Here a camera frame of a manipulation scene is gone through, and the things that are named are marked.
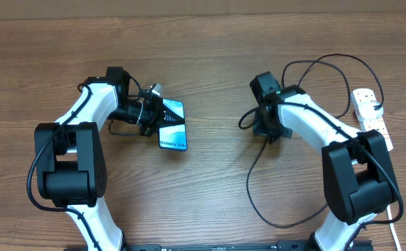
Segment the blue Galaxy smartphone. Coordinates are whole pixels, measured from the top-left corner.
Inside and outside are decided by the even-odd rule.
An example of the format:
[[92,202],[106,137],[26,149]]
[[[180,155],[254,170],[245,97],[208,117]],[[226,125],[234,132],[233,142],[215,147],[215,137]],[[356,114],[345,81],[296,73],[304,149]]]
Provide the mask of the blue Galaxy smartphone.
[[[176,100],[163,99],[162,108],[167,106],[174,113],[185,119],[183,103]],[[175,151],[186,151],[188,149],[188,141],[186,136],[186,120],[181,125],[163,125],[163,114],[160,116],[158,141],[159,147],[162,149],[170,149]]]

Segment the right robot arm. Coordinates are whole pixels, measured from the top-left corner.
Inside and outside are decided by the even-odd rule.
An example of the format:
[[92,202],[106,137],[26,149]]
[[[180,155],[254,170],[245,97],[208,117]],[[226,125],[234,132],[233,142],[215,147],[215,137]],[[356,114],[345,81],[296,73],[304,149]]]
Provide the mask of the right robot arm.
[[372,250],[370,241],[357,241],[359,232],[377,225],[376,216],[396,202],[395,218],[404,213],[384,136],[345,125],[297,85],[280,86],[270,73],[257,75],[250,89],[258,103],[250,124],[268,144],[299,134],[322,157],[324,198],[329,213],[308,240],[278,241],[278,250]]

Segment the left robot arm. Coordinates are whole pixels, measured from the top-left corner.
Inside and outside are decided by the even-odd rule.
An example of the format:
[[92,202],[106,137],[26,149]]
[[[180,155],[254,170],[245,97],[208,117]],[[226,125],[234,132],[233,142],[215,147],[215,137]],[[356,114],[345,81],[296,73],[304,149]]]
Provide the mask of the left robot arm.
[[160,84],[131,95],[129,85],[134,81],[122,67],[109,67],[103,77],[88,77],[79,84],[81,95],[70,110],[34,131],[29,200],[42,211],[68,214],[85,239],[85,250],[131,250],[104,198],[107,167],[100,140],[104,125],[114,121],[137,125],[141,136],[157,135],[162,149],[188,148],[183,103],[163,98]]

